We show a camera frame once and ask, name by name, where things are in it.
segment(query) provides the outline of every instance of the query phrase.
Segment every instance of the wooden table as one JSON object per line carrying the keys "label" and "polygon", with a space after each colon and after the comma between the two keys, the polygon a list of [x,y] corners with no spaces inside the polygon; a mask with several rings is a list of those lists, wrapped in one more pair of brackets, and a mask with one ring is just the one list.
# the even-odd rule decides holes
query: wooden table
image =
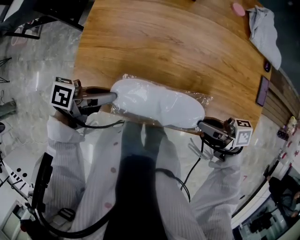
{"label": "wooden table", "polygon": [[[238,0],[245,9],[255,0]],[[206,116],[257,125],[264,57],[250,43],[248,17],[229,0],[96,0],[73,79],[111,88],[124,73],[214,97]]]}

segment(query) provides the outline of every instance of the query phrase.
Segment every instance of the gray floor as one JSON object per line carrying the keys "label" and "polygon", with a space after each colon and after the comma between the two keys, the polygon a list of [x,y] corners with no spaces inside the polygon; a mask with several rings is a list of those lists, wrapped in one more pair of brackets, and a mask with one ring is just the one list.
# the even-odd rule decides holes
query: gray floor
{"label": "gray floor", "polygon": [[260,0],[264,7],[274,12],[277,46],[282,55],[281,68],[300,93],[300,2],[288,5],[288,0]]}
{"label": "gray floor", "polygon": [[[26,147],[37,158],[46,150],[48,116],[54,113],[49,106],[49,97],[53,80],[56,76],[71,78],[76,51],[79,45],[80,32],[60,22],[44,26],[40,40],[16,39],[6,37],[0,43],[0,59],[12,57],[12,60],[0,68],[0,76],[10,83],[0,84],[4,90],[4,101],[14,98],[17,102],[17,114],[7,118],[5,132],[2,134],[0,149],[7,156],[15,148]],[[115,116],[100,112],[93,114],[89,121],[98,124],[111,123]],[[252,137],[251,145],[242,152],[242,204],[263,180],[262,172],[272,162],[283,145],[276,136],[279,127],[262,116]],[[181,175],[184,179],[197,160],[197,156],[188,148],[190,138],[201,146],[201,140],[195,135],[167,129],[166,133],[177,147],[181,163]],[[89,173],[90,153],[93,143],[101,130],[93,131],[81,144],[85,159],[85,171]],[[207,178],[211,169],[207,161],[201,161],[187,182],[193,196]]]}

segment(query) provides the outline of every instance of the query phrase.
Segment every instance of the plastic bag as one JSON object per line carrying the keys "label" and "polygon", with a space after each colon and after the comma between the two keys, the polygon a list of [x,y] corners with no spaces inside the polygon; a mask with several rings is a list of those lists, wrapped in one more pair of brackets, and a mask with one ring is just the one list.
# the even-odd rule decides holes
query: plastic bag
{"label": "plastic bag", "polygon": [[211,96],[170,88],[156,82],[123,75],[111,88],[118,94],[111,113],[144,124],[198,132]]}

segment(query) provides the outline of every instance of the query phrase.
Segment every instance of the white jacket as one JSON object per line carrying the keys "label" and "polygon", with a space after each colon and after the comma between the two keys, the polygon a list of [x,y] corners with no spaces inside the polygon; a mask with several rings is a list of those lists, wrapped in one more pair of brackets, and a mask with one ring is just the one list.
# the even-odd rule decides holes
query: white jacket
{"label": "white jacket", "polygon": [[[61,208],[72,208],[76,216],[71,228],[64,226],[62,230],[77,232],[97,222],[115,203],[123,127],[103,130],[87,182],[79,146],[84,137],[53,117],[49,118],[47,127],[48,153],[54,158],[52,178],[44,197],[46,217],[51,220]],[[211,161],[209,164],[214,170],[191,203],[187,202],[176,180],[156,173],[157,200],[169,239],[232,240],[231,215],[239,200],[240,163],[239,155],[229,157],[224,163]],[[157,168],[176,174],[179,167],[176,148],[164,137]],[[85,239],[102,239],[105,228],[106,225]]]}

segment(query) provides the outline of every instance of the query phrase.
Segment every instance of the purple phone screen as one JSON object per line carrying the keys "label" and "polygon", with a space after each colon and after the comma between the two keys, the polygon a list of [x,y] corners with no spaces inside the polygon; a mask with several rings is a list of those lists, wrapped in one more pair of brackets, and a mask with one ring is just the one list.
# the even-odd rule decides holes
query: purple phone screen
{"label": "purple phone screen", "polygon": [[263,106],[264,102],[266,101],[269,83],[270,83],[269,80],[266,77],[262,76],[261,85],[256,98],[256,103],[260,106]]}

